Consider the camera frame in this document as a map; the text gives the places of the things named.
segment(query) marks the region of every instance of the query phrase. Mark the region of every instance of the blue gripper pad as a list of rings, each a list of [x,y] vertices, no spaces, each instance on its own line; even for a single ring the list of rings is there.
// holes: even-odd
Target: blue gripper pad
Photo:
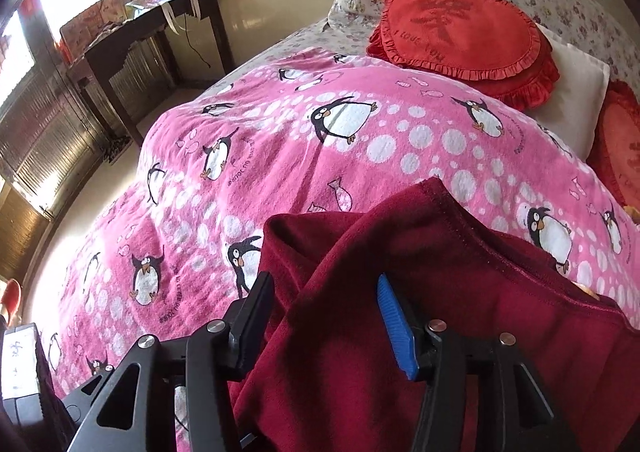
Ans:
[[[391,341],[398,367],[404,371],[409,380],[414,381],[418,376],[414,334],[404,318],[402,308],[384,273],[378,279],[378,307],[385,321],[386,334]]]

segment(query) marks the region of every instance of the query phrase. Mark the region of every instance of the silver bolt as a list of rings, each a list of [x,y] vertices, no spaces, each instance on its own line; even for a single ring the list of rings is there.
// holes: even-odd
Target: silver bolt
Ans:
[[[444,320],[434,318],[429,320],[429,329],[434,333],[442,333],[447,328],[447,323]]]
[[[138,347],[146,349],[151,347],[156,342],[156,338],[153,335],[144,335],[138,339]]]
[[[513,346],[516,343],[516,337],[511,333],[500,333],[500,343],[504,346]]]
[[[224,320],[220,320],[218,318],[218,319],[210,321],[207,324],[207,331],[209,333],[220,333],[220,331],[223,331],[225,327],[226,327],[225,321]]]

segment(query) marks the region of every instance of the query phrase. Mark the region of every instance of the red pillow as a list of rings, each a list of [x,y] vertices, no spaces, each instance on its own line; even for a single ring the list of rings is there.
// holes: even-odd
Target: red pillow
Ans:
[[[625,82],[609,82],[587,164],[620,205],[640,209],[640,107]]]
[[[385,0],[367,53],[439,72],[524,110],[544,103],[559,73],[551,44],[506,0]]]

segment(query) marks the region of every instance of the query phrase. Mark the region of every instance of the maroon shirt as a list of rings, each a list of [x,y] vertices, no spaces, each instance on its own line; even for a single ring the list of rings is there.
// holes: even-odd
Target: maroon shirt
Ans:
[[[436,179],[369,213],[277,215],[260,268],[274,276],[267,345],[232,386],[243,430],[277,450],[409,450],[424,384],[396,365],[378,276],[462,335],[508,331],[533,360],[584,452],[612,452],[640,414],[640,331],[554,259],[475,220]]]

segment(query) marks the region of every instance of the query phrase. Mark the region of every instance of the pink blanket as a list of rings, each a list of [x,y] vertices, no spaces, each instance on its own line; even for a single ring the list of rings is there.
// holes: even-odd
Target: pink blanket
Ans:
[[[221,315],[251,289],[270,215],[364,212],[432,176],[640,327],[636,227],[553,133],[462,83],[313,49],[156,122],[68,268],[54,377],[68,392],[140,335]]]

